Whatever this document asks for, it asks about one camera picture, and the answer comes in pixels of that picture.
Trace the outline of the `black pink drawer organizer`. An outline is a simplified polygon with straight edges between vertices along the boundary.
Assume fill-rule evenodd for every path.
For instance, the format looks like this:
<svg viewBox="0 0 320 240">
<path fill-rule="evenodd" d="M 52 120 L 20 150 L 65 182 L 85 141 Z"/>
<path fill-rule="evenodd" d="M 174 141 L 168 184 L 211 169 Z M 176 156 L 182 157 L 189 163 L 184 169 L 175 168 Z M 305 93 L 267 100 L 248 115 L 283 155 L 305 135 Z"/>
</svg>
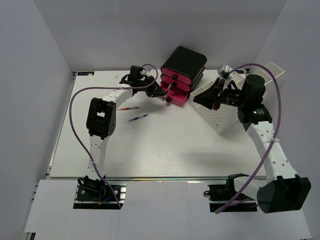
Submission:
<svg viewBox="0 0 320 240">
<path fill-rule="evenodd" d="M 166 91 L 171 84 L 165 101 L 184 106 L 201 81 L 206 63 L 207 57 L 204 54 L 178 46 L 160 68 L 160 87 Z"/>
</svg>

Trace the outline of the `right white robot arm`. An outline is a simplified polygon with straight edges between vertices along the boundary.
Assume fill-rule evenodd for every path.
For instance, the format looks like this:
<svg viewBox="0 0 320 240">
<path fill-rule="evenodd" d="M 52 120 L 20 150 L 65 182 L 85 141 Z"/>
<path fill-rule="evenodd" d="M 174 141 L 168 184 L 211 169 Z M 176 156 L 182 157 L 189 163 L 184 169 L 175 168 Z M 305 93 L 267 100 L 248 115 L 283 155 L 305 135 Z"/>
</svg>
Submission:
<svg viewBox="0 0 320 240">
<path fill-rule="evenodd" d="M 307 177 L 299 176 L 281 147 L 277 138 L 279 126 L 273 125 L 272 117 L 262 103 L 266 91 L 264 78 L 250 74 L 241 89 L 233 81 L 227 87 L 224 84 L 222 77 L 217 78 L 211 87 L 195 95 L 193 102 L 215 111 L 221 105 L 236 107 L 238 119 L 261 160 L 251 175 L 228 176 L 225 192 L 230 200 L 215 213 L 239 204 L 237 199 L 243 194 L 245 201 L 255 200 L 266 214 L 300 210 L 311 190 L 311 182 Z"/>
</svg>

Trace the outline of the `green pen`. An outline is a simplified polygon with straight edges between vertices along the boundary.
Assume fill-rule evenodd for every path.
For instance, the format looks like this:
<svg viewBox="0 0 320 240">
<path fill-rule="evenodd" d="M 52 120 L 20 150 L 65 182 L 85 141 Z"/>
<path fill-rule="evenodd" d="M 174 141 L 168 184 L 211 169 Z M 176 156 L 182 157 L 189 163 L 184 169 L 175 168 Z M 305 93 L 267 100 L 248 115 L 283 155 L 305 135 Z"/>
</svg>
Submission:
<svg viewBox="0 0 320 240">
<path fill-rule="evenodd" d="M 165 101 L 167 99 L 171 86 L 172 86 L 171 84 L 168 85 L 167 90 L 166 90 L 166 94 L 163 96 L 162 101 Z"/>
</svg>

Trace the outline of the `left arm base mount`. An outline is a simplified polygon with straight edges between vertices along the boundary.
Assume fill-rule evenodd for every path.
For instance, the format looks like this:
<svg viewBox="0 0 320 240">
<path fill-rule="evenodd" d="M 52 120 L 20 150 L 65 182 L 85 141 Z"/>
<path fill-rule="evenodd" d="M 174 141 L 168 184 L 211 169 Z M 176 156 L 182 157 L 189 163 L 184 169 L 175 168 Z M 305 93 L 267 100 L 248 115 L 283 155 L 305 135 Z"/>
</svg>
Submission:
<svg viewBox="0 0 320 240">
<path fill-rule="evenodd" d="M 103 180 L 92 180 L 87 176 L 80 177 L 77 179 L 73 209 L 120 210 L 116 198 L 122 207 L 125 193 L 124 185 L 111 185 L 110 188 Z"/>
</svg>

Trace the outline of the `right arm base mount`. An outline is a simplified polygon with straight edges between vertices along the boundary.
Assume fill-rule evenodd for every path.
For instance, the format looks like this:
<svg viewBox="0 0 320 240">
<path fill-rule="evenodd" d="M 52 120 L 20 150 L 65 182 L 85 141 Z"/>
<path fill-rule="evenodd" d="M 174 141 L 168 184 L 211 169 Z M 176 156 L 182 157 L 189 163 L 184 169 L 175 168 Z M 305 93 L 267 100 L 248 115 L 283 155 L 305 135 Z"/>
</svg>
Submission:
<svg viewBox="0 0 320 240">
<path fill-rule="evenodd" d="M 214 213 L 217 209 L 227 203 L 235 194 L 234 179 L 248 177 L 249 175 L 237 173 L 229 175 L 224 184 L 211 184 L 208 185 L 208 190 L 203 192 L 205 197 L 209 198 L 210 212 Z M 257 205 L 254 200 L 248 200 L 236 205 L 228 206 L 224 213 L 244 213 L 244 212 L 257 212 Z"/>
</svg>

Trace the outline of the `blue clear pen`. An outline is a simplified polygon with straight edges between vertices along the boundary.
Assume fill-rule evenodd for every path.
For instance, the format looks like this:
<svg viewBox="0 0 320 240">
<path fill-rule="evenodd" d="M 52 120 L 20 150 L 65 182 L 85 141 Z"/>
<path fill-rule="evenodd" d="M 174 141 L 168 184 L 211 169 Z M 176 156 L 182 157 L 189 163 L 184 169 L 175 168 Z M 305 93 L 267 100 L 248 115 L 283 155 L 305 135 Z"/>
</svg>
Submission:
<svg viewBox="0 0 320 240">
<path fill-rule="evenodd" d="M 129 123 L 132 123 L 132 122 L 134 122 L 134 121 L 143 119 L 143 118 L 148 117 L 148 116 L 149 116 L 149 114 L 147 114 L 147 113 L 146 113 L 146 114 L 143 114 L 143 115 L 140 115 L 140 116 L 136 116 L 136 117 L 134 117 L 134 118 L 131 118 L 131 119 L 125 121 L 124 124 L 129 124 Z"/>
</svg>

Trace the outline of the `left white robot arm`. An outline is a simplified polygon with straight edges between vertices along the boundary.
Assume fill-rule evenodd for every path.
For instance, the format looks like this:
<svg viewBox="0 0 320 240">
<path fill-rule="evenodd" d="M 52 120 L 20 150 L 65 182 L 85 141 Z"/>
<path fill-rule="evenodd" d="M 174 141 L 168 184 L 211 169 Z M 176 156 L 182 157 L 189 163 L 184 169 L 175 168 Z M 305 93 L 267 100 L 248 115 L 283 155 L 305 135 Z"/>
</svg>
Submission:
<svg viewBox="0 0 320 240">
<path fill-rule="evenodd" d="M 91 99 L 86 119 L 90 146 L 86 147 L 77 140 L 88 155 L 87 173 L 79 183 L 83 186 L 93 182 L 88 193 L 99 200 L 105 196 L 105 158 L 107 144 L 116 128 L 116 110 L 138 92 L 144 92 L 149 98 L 163 97 L 166 92 L 156 82 L 157 76 L 148 74 L 145 66 L 133 65 L 129 73 L 121 78 L 119 86 L 112 88 L 104 97 Z"/>
</svg>

